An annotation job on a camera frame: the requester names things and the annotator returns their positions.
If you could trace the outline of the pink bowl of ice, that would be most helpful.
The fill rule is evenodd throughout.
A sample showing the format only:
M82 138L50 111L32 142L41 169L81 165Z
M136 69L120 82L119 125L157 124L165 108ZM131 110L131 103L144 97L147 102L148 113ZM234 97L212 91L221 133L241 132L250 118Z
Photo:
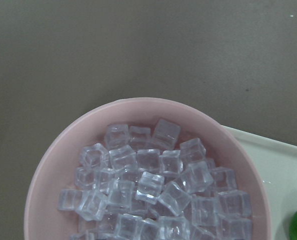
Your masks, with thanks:
M89 168L138 172L115 177L109 193L69 190L86 146L100 158ZM187 105L160 98L130 98L98 107L69 125L48 148L31 181L24 214L27 240L67 240L86 217L100 221L118 210L113 233L120 240L188 240L183 216L197 192L218 182L205 156L222 171L234 171L235 187L219 191L215 239L269 240L269 205L255 166L219 123Z

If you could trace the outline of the beige plastic tray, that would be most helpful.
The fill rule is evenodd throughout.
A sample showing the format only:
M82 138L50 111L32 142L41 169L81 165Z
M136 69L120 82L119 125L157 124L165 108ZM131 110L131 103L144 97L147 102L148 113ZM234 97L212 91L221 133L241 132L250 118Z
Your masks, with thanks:
M271 236L289 239L297 211L297 146L226 127L254 163L265 188L271 212Z

